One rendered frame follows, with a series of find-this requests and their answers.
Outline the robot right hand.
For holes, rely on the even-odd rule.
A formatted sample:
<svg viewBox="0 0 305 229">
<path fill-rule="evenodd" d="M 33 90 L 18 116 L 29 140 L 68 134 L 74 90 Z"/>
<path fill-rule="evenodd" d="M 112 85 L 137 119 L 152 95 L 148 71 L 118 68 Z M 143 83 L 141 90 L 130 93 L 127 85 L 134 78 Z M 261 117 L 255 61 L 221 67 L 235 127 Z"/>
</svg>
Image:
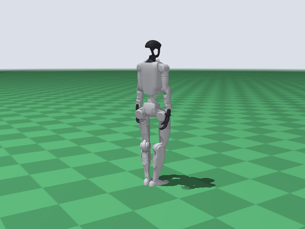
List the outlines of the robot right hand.
<svg viewBox="0 0 305 229">
<path fill-rule="evenodd" d="M 163 129 L 165 129 L 165 128 L 167 127 L 168 122 L 169 122 L 169 118 L 170 118 L 170 116 L 171 116 L 171 110 L 168 109 L 168 110 L 167 110 L 167 113 L 165 113 L 165 115 L 166 115 L 165 120 L 164 120 L 163 123 L 161 123 L 161 125 L 163 125 L 163 127 L 162 127 L 162 128 L 159 128 L 160 130 L 163 130 Z"/>
</svg>

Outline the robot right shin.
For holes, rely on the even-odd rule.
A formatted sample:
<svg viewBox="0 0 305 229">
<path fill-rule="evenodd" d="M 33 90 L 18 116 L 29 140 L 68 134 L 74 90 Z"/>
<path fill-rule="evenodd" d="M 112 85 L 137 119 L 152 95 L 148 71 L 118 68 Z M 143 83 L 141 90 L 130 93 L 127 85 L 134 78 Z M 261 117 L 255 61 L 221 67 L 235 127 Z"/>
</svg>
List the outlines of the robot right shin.
<svg viewBox="0 0 305 229">
<path fill-rule="evenodd" d="M 158 182 L 157 179 L 159 179 L 160 172 L 163 166 L 164 162 L 164 157 L 165 157 L 165 149 L 162 145 L 159 145 L 156 148 L 156 153 L 153 154 L 152 156 L 152 166 L 153 166 L 153 179 L 154 182 Z"/>
</svg>

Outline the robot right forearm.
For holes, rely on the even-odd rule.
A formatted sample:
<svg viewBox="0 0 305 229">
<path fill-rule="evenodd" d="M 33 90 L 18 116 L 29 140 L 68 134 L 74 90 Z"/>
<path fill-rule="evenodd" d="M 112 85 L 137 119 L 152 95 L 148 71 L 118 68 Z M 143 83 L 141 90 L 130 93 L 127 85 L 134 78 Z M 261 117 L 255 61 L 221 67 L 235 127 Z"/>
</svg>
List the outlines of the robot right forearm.
<svg viewBox="0 0 305 229">
<path fill-rule="evenodd" d="M 171 109 L 171 87 L 170 86 L 167 87 L 167 94 L 163 95 L 163 98 L 164 98 L 165 113 L 167 113 L 168 109 L 170 109 L 171 113 L 172 113 L 172 109 Z"/>
</svg>

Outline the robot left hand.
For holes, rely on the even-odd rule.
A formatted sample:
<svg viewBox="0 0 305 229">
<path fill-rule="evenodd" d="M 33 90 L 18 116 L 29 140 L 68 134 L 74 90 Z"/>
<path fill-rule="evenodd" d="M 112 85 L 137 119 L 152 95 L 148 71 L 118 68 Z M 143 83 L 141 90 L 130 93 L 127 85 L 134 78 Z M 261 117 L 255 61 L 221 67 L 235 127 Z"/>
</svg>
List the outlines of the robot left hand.
<svg viewBox="0 0 305 229">
<path fill-rule="evenodd" d="M 138 110 L 138 109 L 139 109 L 139 105 L 136 104 L 136 110 Z M 137 123 L 140 123 L 138 118 L 136 118 L 136 122 L 137 122 Z"/>
</svg>

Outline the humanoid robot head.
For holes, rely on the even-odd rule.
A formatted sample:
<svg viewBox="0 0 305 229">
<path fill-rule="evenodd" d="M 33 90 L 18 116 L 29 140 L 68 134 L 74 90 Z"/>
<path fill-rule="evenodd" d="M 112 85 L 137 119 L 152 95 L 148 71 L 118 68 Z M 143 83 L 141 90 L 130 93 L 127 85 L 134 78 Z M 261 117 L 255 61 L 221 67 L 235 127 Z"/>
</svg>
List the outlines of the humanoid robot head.
<svg viewBox="0 0 305 229">
<path fill-rule="evenodd" d="M 150 40 L 146 43 L 145 48 L 150 48 L 152 55 L 149 55 L 149 59 L 146 62 L 156 62 L 156 58 L 159 56 L 160 54 L 160 47 L 161 44 L 158 41 L 155 40 Z M 154 49 L 158 49 L 158 54 L 155 55 L 154 54 Z"/>
</svg>

